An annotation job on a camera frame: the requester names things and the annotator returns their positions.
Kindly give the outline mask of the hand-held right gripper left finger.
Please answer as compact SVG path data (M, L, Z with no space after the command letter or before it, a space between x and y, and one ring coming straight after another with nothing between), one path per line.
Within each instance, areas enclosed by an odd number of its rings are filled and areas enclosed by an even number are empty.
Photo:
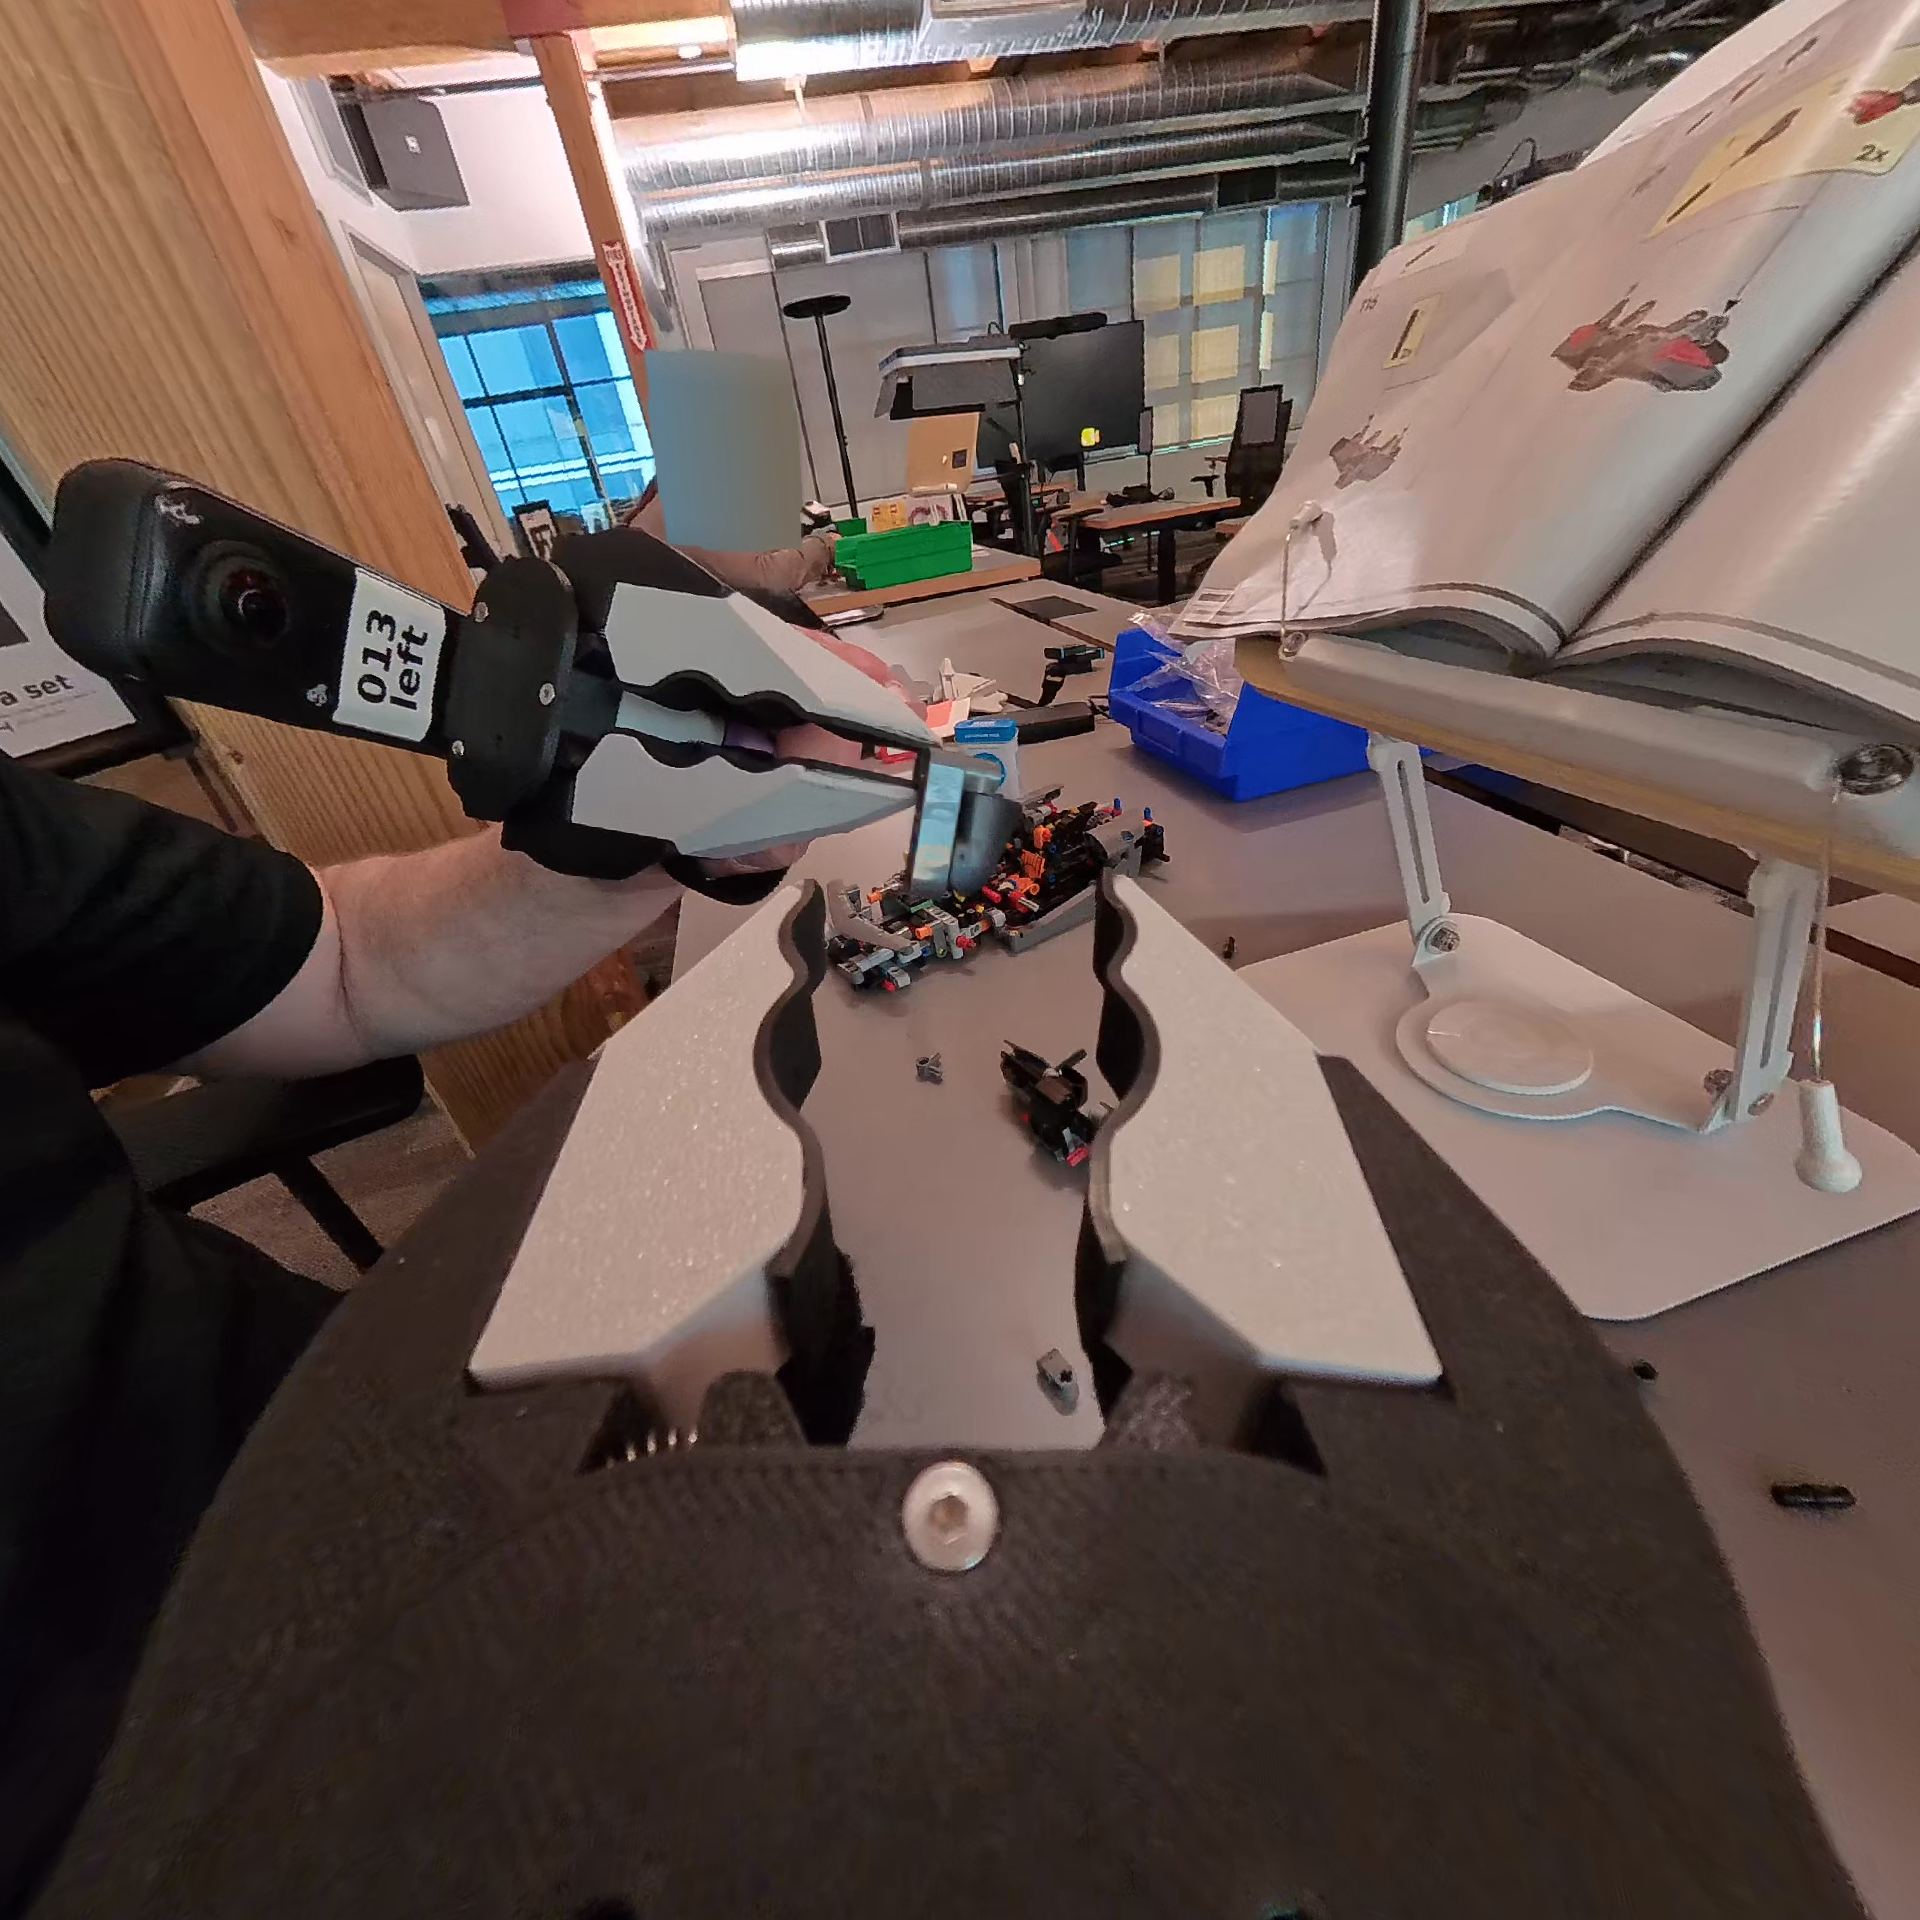
M850 1440L872 1331L803 1113L823 979L826 892L791 881L604 1045L471 1349L476 1387L614 1382L650 1426L704 1430L723 1376L762 1373L812 1445Z

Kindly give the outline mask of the wooden column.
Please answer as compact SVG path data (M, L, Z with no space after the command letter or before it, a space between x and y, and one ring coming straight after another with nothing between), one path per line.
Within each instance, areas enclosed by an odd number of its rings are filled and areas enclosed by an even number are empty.
M3 4L4 438L202 480L469 608L474 581L228 4Z

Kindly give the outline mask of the multicoloured lego chassis model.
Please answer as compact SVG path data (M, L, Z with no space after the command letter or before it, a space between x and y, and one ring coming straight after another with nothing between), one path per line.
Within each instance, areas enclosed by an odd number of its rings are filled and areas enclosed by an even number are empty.
M928 970L987 947L1020 953L1093 922L1104 874L1140 878L1168 859L1163 824L1123 802L1062 808L1051 788L1021 808L996 869L971 892L828 885L828 962L854 993L907 993Z

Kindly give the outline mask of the person's left forearm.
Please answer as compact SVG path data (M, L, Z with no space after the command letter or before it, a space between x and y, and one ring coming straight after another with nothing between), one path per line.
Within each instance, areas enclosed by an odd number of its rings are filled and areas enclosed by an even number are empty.
M483 1037L552 1002L680 899L661 870L551 874L496 832L310 876L323 910L302 966L175 1073L302 1078Z

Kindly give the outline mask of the white book stand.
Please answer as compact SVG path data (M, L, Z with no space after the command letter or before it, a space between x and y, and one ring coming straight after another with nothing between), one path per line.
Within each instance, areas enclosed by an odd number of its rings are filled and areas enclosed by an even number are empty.
M1364 1073L1584 1314L1628 1323L1916 1214L1916 1147L1848 1115L1821 1056L1834 874L1916 867L1895 734L1656 707L1326 630L1239 643L1250 689L1370 730L1400 924L1244 979ZM1421 747L1756 850L1734 1042L1448 900Z

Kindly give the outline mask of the window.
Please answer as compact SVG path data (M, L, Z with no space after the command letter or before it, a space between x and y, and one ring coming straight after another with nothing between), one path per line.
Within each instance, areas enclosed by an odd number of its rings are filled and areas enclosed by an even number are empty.
M604 533L655 480L655 454L604 296L429 296L442 355L499 508Z

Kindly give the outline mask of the black office chair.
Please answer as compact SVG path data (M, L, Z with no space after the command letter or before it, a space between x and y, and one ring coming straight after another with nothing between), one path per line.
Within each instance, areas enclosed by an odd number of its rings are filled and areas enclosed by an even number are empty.
M274 1179L359 1274L383 1250L316 1164L339 1146L416 1115L416 1059L283 1082L213 1084L102 1106L146 1195L189 1212L234 1189Z

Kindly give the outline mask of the framed black white poster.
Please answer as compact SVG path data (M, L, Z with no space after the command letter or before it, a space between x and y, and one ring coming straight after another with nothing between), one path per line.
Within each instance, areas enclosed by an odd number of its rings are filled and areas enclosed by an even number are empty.
M61 777L87 777L150 746L146 725L45 630L45 515L3 454L3 752Z

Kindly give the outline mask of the black floor lamp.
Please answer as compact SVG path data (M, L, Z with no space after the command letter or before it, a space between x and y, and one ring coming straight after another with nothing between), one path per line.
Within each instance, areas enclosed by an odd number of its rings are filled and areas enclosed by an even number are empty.
M839 292L805 296L805 297L798 297L798 299L791 299L791 302L781 302L781 316L786 320L798 320L798 323L814 324L818 355L820 355L820 361L823 361L823 385L826 385L826 395L828 395L828 408L830 408L830 419L831 419L831 436L835 436L839 469L840 469L840 478L844 478L847 515L858 517L859 515L859 494L858 494L858 480L854 480L853 460L850 460L846 413L844 413L844 404L840 404L840 398L839 398L839 392L837 392L837 373L835 373L831 342L830 342L830 332L828 332L828 323L837 316L844 316L847 309L850 309L850 297L839 296Z

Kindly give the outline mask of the small black lego assembly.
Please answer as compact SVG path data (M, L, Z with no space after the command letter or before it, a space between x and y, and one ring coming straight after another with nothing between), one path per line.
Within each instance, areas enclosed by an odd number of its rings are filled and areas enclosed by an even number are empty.
M1068 1169L1084 1169L1090 1162L1093 1144L1114 1115L1114 1104L1090 1101L1085 1056L1080 1046L1048 1062L1018 1042L1004 1042L999 1052L999 1074L1015 1098L1020 1120Z

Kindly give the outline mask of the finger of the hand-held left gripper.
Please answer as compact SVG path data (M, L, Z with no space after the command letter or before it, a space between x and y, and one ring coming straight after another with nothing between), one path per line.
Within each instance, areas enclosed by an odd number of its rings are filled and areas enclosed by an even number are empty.
M767 731L815 728L895 752L940 744L888 682L736 592L616 584L604 636L616 684L655 707L766 710Z
M910 780L837 764L747 765L714 747L661 758L650 736L613 731L571 784L568 821L664 843L684 857L744 857L812 843L918 802Z

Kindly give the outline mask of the black wall speaker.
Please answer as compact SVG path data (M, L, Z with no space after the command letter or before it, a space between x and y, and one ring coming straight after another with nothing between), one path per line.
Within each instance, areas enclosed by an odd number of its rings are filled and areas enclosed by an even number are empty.
M335 93L368 189L395 211L467 208L469 193L442 110L426 97Z

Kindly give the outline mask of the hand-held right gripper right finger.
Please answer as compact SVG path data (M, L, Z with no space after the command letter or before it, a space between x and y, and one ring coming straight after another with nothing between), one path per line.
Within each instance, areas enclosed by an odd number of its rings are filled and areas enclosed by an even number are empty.
M1109 1437L1309 1450L1298 1380L1444 1379L1307 1036L1160 908L1104 878L1084 1350Z

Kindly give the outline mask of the black monitor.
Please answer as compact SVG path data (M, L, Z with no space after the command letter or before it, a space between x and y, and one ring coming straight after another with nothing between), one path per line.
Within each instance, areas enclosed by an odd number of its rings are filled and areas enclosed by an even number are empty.
M1144 412L1144 324L1109 323L1034 337L1021 347L1024 451L1058 467L1139 448Z

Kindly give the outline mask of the black steel column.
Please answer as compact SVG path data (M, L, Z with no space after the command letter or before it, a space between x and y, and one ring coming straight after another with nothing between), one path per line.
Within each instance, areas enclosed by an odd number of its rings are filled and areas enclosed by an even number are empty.
M1362 117L1352 290L1404 237L1423 34L1427 3L1375 3Z

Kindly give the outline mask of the clear plastic bags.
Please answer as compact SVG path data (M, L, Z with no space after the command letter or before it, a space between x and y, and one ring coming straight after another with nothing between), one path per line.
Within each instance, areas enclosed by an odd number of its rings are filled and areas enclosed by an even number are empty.
M1211 636L1179 640L1171 629L1171 611L1140 611L1139 672L1132 692L1174 718L1224 736L1237 716L1244 678L1237 668L1237 640Z

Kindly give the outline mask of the black silver softbox light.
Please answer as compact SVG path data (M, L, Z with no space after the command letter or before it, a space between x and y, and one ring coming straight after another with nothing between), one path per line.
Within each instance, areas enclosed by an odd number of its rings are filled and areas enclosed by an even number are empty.
M907 420L1015 404L1020 365L1020 342L1002 334L895 347L879 358L872 416Z

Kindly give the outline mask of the wooden top desk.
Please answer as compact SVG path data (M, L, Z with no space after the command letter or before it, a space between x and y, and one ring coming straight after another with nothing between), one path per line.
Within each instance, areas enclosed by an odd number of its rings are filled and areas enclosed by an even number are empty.
M991 587L1020 586L1043 573L1035 558L1004 549L973 547L970 569L931 576L915 584L894 584L872 590L854 590L846 584L815 584L803 601L818 618L862 608L902 608L922 601L938 601L959 592L984 592Z

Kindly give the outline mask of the silver ventilation duct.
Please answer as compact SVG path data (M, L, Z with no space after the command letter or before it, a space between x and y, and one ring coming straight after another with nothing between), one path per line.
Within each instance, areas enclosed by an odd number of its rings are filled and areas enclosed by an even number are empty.
M1349 92L1270 57L1085 67L944 88L882 88L820 101L658 112L614 123L628 170L664 186L840 171L978 153L1107 129L1340 102Z
M1163 141L1111 141L1084 150L996 160L895 160L830 177L676 188L637 196L635 208L650 234L763 230L863 213L1031 198L1070 186L1184 177L1202 164L1207 162L1197 157L1176 157Z

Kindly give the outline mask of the lego instruction book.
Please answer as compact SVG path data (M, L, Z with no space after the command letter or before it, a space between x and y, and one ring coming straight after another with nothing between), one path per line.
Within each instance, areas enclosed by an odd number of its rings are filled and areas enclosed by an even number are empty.
M1547 668L1916 243L1916 4L1834 4L1660 129L1406 243L1176 640Z

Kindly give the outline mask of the stack of green bins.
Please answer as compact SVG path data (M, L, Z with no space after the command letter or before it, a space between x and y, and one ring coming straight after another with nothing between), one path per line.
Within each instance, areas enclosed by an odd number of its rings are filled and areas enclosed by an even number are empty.
M888 531L839 536L831 568L853 592L877 592L970 573L971 558L971 521L928 518Z

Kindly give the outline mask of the dark grey lego panel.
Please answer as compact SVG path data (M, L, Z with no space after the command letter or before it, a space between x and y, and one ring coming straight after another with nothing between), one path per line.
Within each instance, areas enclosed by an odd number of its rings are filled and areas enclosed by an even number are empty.
M1002 867L1024 824L1018 788L996 756L917 756L917 811L902 890L910 900L973 897Z

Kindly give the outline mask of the blue storage bin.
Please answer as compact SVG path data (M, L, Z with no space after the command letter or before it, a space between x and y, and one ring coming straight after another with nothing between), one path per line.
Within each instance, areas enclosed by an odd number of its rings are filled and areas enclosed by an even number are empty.
M1140 640L1139 627L1132 627L1114 643L1109 716L1144 756L1213 798L1267 800L1372 770L1360 728L1259 691L1240 691L1224 736L1140 702L1130 689L1139 672Z

